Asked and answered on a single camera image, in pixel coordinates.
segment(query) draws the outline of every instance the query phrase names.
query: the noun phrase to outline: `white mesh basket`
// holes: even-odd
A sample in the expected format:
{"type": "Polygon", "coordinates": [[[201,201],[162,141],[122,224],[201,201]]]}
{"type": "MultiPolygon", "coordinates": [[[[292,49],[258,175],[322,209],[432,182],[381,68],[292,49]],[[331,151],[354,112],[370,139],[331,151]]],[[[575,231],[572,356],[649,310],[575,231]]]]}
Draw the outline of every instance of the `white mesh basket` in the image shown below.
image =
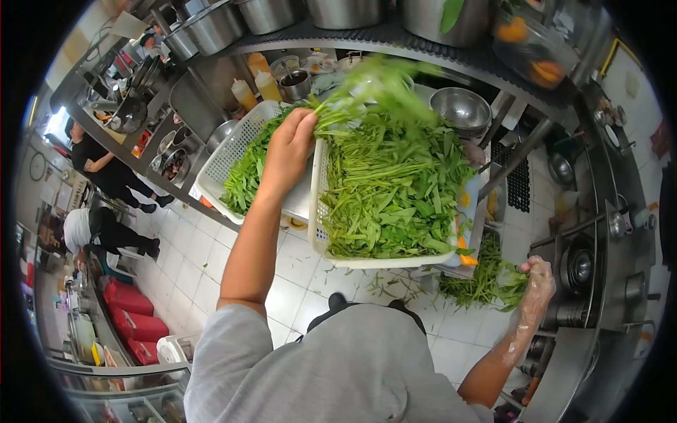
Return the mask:
{"type": "Polygon", "coordinates": [[[244,149],[254,138],[257,137],[263,125],[272,118],[282,114],[282,108],[290,104],[278,103],[274,100],[265,100],[252,109],[235,126],[229,139],[221,142],[207,162],[200,170],[195,179],[195,186],[200,193],[224,216],[241,225],[244,216],[230,210],[221,200],[223,193],[223,181],[228,179],[230,168],[244,155],[244,149]]]}
{"type": "MultiPolygon", "coordinates": [[[[315,158],[313,159],[313,179],[310,185],[310,218],[308,219],[308,240],[313,249],[322,255],[322,258],[336,267],[351,269],[389,269],[394,267],[418,267],[422,265],[437,265],[444,263],[456,255],[455,252],[435,256],[410,257],[406,259],[336,259],[326,250],[329,247],[329,235],[322,226],[320,218],[328,214],[327,206],[320,201],[320,196],[328,187],[327,166],[328,149],[323,139],[315,143],[315,158]]],[[[447,243],[456,246],[456,225],[452,225],[452,234],[447,243]]]]}

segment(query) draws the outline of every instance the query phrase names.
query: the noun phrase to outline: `stainless steel pot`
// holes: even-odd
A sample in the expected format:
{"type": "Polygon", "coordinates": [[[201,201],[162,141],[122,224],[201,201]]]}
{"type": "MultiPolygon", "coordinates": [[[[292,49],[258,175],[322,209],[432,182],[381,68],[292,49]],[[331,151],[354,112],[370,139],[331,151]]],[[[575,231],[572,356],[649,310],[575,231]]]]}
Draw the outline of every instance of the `stainless steel pot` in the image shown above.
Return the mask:
{"type": "Polygon", "coordinates": [[[296,22],[292,0],[238,0],[249,30],[256,35],[286,28],[296,22]]]}
{"type": "Polygon", "coordinates": [[[445,0],[399,0],[402,26],[409,31],[452,47],[474,47],[489,33],[495,0],[472,0],[463,3],[454,27],[446,34],[439,31],[445,0]]]}
{"type": "Polygon", "coordinates": [[[295,70],[291,76],[282,78],[280,86],[291,100],[304,99],[310,94],[310,75],[304,70],[295,70]]]}
{"type": "Polygon", "coordinates": [[[225,49],[244,35],[246,28],[233,0],[221,0],[183,24],[202,55],[225,49]]]}
{"type": "Polygon", "coordinates": [[[323,29],[353,29],[378,24],[383,0],[306,0],[313,23],[323,29]]]}
{"type": "Polygon", "coordinates": [[[179,60],[188,60],[198,53],[198,48],[190,39],[185,24],[176,28],[171,34],[165,37],[165,44],[174,53],[179,60]]]}

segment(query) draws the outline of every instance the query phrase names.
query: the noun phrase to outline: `metal shelf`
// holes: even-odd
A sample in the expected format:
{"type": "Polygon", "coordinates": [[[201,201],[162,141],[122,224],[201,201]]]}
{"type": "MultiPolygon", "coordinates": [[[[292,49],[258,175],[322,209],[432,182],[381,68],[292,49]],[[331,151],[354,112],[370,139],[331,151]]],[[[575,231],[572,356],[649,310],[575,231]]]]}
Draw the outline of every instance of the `metal shelf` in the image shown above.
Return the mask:
{"type": "Polygon", "coordinates": [[[395,13],[382,24],[354,30],[323,30],[306,19],[271,34],[247,34],[219,53],[207,58],[196,56],[187,64],[254,51],[312,47],[373,51],[436,64],[504,90],[566,128],[578,126],[571,107],[577,89],[569,79],[553,91],[541,89],[505,66],[494,54],[491,40],[472,49],[434,43],[404,30],[395,13]]]}

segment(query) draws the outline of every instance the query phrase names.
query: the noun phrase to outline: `vegetable scraps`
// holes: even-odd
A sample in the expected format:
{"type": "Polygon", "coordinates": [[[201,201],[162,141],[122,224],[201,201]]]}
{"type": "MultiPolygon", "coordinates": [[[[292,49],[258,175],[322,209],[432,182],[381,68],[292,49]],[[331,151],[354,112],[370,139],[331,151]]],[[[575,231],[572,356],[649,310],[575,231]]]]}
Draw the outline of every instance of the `vegetable scraps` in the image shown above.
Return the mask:
{"type": "Polygon", "coordinates": [[[475,303],[489,305],[499,299],[504,304],[500,311],[512,311],[524,295],[529,276],[518,272],[515,265],[503,260],[501,247],[494,233],[485,233],[477,260],[479,263],[469,280],[441,276],[440,295],[455,298],[458,307],[466,309],[475,303]],[[498,283],[499,277],[502,279],[501,284],[498,283]]]}

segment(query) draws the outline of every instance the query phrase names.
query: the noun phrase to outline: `bunch of greens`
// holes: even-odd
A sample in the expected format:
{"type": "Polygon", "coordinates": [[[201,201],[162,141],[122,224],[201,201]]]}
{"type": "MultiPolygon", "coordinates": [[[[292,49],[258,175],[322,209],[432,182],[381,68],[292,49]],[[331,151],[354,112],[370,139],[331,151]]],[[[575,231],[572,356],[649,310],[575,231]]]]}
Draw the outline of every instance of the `bunch of greens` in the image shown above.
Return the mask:
{"type": "Polygon", "coordinates": [[[355,101],[344,91],[310,102],[321,119],[315,136],[328,148],[328,252],[337,258],[394,259],[451,252],[456,197],[475,171],[453,128],[403,83],[418,65],[372,58],[346,79],[345,90],[371,81],[355,101]],[[363,98],[378,104],[362,112],[363,98]]]}
{"type": "Polygon", "coordinates": [[[466,309],[474,303],[489,305],[495,299],[500,299],[504,307],[503,312],[512,311],[524,295],[529,276],[517,271],[515,265],[501,257],[501,247],[494,233],[486,233],[479,247],[473,277],[456,279],[442,276],[439,282],[439,292],[446,298],[455,298],[456,304],[466,309]],[[501,276],[503,284],[497,281],[503,268],[505,274],[501,276]]]}
{"type": "Polygon", "coordinates": [[[249,210],[259,189],[270,137],[296,107],[287,107],[281,115],[266,122],[257,137],[247,144],[242,158],[233,163],[228,179],[223,182],[225,192],[220,198],[230,210],[241,215],[249,210]]]}

